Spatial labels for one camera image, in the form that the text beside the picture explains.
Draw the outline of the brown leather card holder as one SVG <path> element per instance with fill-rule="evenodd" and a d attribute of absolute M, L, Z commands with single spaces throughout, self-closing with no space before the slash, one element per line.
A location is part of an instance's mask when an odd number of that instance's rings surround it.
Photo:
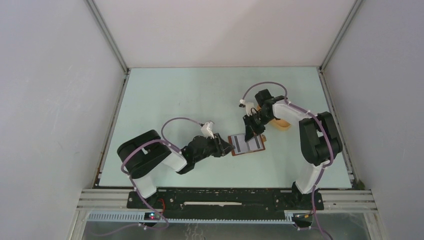
<path fill-rule="evenodd" d="M 266 138 L 263 135 L 257 135 L 249 141 L 245 141 L 244 133 L 234 134 L 228 136 L 228 141 L 234 147 L 231 151 L 233 157 L 266 150 L 264 144 Z"/>

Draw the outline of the silver VIP card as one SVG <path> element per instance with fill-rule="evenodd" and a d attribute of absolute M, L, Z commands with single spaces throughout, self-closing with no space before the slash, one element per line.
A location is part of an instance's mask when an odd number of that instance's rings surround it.
<path fill-rule="evenodd" d="M 232 151 L 233 156 L 243 155 L 250 153 L 249 147 L 245 142 L 245 134 L 235 134 L 228 137 L 230 143 L 234 146 Z"/>

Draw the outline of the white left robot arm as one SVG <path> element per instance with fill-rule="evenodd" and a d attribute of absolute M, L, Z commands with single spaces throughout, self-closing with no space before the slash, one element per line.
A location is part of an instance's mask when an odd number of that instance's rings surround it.
<path fill-rule="evenodd" d="M 183 175 L 193 170 L 196 163 L 209 157 L 224 157 L 234 149 L 219 133 L 210 136 L 196 135 L 179 149 L 152 129 L 122 143 L 116 152 L 122 161 L 121 171 L 139 193 L 138 201 L 145 208 L 153 208 L 158 202 L 153 172 L 159 165 L 165 165 Z"/>

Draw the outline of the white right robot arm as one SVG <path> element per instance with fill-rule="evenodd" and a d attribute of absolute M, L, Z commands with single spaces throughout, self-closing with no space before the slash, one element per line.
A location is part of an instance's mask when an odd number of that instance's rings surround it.
<path fill-rule="evenodd" d="M 315 114 L 297 106 L 286 96 L 274 97 L 267 89 L 259 91 L 255 99 L 259 109 L 243 98 L 239 101 L 239 107 L 246 112 L 243 116 L 246 142 L 261 135 L 273 120 L 298 125 L 300 149 L 306 165 L 294 182 L 297 191 L 291 194 L 290 201 L 295 208 L 304 209 L 310 204 L 310 193 L 317 189 L 324 170 L 333 164 L 337 154 L 343 150 L 334 118 L 328 111 Z"/>

